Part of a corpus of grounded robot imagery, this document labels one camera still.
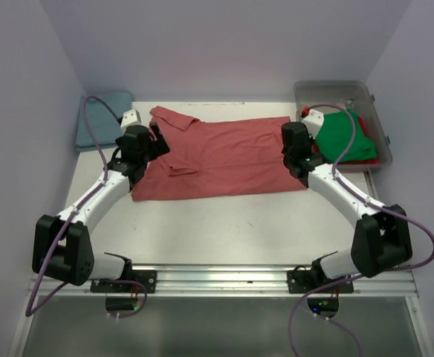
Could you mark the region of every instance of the storage container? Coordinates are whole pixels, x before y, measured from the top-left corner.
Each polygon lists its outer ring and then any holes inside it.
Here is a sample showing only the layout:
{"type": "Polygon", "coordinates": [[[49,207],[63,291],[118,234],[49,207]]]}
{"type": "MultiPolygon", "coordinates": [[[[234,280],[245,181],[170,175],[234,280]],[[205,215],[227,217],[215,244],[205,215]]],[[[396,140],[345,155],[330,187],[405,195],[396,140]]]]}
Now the storage container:
{"type": "MultiPolygon", "coordinates": [[[[338,104],[351,109],[362,119],[361,126],[370,138],[378,153],[376,162],[344,163],[340,165],[343,172],[355,172],[380,169],[392,162],[389,149],[389,138],[383,133],[382,126],[375,111],[374,97],[370,95],[366,85],[355,80],[303,80],[294,85],[297,102],[297,118],[304,107],[315,104],[338,104]]],[[[333,108],[319,108],[324,114],[336,112],[333,108]]]]}

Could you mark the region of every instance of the gray partition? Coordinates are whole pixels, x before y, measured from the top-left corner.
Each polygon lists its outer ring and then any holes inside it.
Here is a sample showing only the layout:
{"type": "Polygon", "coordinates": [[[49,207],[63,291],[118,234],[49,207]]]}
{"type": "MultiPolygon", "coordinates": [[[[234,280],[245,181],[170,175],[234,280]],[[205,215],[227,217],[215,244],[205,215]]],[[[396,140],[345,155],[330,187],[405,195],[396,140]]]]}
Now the gray partition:
{"type": "MultiPolygon", "coordinates": [[[[292,356],[287,321],[295,301],[152,297],[138,315],[115,322],[104,297],[55,297],[33,319],[23,356],[292,356]]],[[[341,298],[335,318],[355,332],[365,357],[421,356],[402,297],[341,298]]],[[[357,356],[345,331],[302,309],[294,340],[302,356],[357,356]]]]}

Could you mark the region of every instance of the folded towel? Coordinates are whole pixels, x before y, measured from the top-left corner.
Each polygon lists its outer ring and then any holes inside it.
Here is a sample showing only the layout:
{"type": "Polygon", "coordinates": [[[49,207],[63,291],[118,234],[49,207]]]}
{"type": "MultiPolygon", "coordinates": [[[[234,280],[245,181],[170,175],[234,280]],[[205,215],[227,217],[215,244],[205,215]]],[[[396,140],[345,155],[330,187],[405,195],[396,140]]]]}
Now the folded towel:
{"type": "MultiPolygon", "coordinates": [[[[105,101],[119,118],[123,116],[124,112],[132,108],[133,97],[131,93],[126,91],[97,95],[97,97],[105,101]]],[[[95,150],[95,145],[83,122],[84,100],[85,97],[82,97],[78,115],[77,139],[75,140],[75,150],[77,152],[95,150]]],[[[89,99],[86,103],[86,116],[100,146],[102,148],[116,146],[114,141],[122,135],[122,132],[120,124],[108,109],[97,100],[89,99]]]]}
{"type": "MultiPolygon", "coordinates": [[[[356,123],[356,136],[351,149],[344,155],[341,162],[364,161],[377,158],[374,143],[364,136],[357,115],[349,110],[354,122],[356,123]]],[[[334,162],[347,147],[352,135],[352,125],[348,116],[344,112],[327,114],[324,116],[323,126],[314,139],[320,152],[334,162]]]]}

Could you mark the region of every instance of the red shirt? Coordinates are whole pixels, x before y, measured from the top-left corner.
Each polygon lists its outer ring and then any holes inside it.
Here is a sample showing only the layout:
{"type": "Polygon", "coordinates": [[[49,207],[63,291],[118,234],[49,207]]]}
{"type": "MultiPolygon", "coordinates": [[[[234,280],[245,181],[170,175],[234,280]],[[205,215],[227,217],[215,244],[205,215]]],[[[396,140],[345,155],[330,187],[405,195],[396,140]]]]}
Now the red shirt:
{"type": "Polygon", "coordinates": [[[151,114],[171,152],[149,164],[135,201],[305,188],[283,165],[281,126],[289,117],[205,123],[161,106],[151,114]]]}

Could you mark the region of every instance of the folded fabric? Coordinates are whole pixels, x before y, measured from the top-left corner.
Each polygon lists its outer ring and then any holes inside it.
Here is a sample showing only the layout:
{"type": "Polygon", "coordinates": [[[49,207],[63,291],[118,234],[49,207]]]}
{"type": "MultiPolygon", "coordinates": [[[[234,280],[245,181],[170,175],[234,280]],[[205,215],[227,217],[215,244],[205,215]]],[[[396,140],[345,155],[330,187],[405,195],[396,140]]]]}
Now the folded fabric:
{"type": "MultiPolygon", "coordinates": [[[[131,93],[125,91],[97,95],[97,97],[104,100],[119,118],[123,116],[124,112],[132,108],[133,97],[131,93]]],[[[78,115],[77,138],[75,140],[75,150],[77,152],[95,150],[95,145],[83,122],[84,100],[85,97],[82,97],[78,115]]],[[[108,109],[97,100],[89,99],[86,103],[86,116],[100,146],[103,148],[116,146],[114,141],[122,135],[122,132],[120,124],[108,109]]]]}
{"type": "MultiPolygon", "coordinates": [[[[349,111],[356,123],[356,136],[351,149],[344,155],[341,162],[364,161],[377,158],[374,143],[364,136],[357,120],[357,115],[349,111]]],[[[324,116],[323,126],[314,139],[320,152],[330,161],[335,161],[347,147],[352,135],[352,125],[344,112],[324,116]]]]}
{"type": "Polygon", "coordinates": [[[149,164],[135,201],[305,188],[283,165],[281,127],[289,117],[205,123],[160,106],[151,114],[171,151],[149,164]]]}

